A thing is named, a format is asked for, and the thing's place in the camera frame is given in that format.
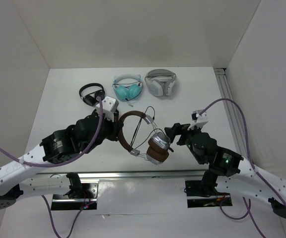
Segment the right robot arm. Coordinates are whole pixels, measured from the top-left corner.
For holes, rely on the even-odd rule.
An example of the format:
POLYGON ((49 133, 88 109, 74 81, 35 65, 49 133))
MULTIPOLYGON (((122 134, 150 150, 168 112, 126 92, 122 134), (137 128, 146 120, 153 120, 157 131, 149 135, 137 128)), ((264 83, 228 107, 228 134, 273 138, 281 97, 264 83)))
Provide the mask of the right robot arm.
POLYGON ((238 194, 271 207, 286 219, 286 179, 276 176, 242 155, 217 145, 217 141, 201 129, 189 129, 188 124, 176 123, 165 128, 171 141, 179 137, 177 145, 186 146, 197 163, 207 165, 201 180, 205 194, 238 194))

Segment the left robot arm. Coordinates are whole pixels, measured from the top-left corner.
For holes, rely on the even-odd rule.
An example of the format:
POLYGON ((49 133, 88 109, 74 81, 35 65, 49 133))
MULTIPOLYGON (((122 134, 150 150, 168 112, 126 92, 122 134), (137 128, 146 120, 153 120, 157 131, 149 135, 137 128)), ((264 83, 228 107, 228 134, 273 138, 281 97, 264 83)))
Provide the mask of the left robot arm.
POLYGON ((105 139, 117 141, 120 127, 118 112, 113 113, 113 120, 100 119, 99 114, 93 112, 76 124, 53 132, 30 152, 0 167, 0 210, 32 196, 81 196, 84 188, 78 173, 47 178, 37 174, 61 163, 72 162, 80 154, 88 154, 105 139))

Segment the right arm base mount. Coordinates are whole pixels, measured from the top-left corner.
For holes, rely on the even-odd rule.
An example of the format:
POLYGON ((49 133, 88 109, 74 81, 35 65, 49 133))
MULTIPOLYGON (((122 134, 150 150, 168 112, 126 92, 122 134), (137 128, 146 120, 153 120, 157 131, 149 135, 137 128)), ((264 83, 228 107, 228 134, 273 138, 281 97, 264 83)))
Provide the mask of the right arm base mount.
POLYGON ((229 193, 205 191, 200 180, 186 180, 184 192, 187 195, 188 208, 232 206, 229 193))

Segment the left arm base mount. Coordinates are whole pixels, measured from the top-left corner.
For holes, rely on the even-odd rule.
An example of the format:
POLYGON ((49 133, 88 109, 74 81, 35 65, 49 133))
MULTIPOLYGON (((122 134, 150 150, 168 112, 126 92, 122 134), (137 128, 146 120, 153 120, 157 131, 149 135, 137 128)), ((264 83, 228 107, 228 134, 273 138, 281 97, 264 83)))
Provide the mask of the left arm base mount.
POLYGON ((76 195, 54 194, 51 202, 52 211, 96 210, 99 180, 81 180, 82 190, 76 195))

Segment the brown silver headphones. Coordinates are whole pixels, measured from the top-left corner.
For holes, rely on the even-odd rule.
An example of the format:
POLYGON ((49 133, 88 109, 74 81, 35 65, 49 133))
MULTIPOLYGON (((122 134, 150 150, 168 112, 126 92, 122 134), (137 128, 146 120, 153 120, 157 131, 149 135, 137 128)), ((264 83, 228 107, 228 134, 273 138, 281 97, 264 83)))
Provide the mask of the brown silver headphones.
POLYGON ((134 146, 126 140, 123 130, 120 129, 118 140, 121 146, 132 156, 144 157, 145 160, 155 165, 164 163, 168 159, 169 153, 173 151, 170 138, 164 130, 158 128, 150 115, 140 111, 129 111, 123 114, 119 118, 121 125, 124 125, 125 120, 129 117, 138 117, 141 121, 145 121, 146 124, 152 126, 152 131, 141 144, 134 146))

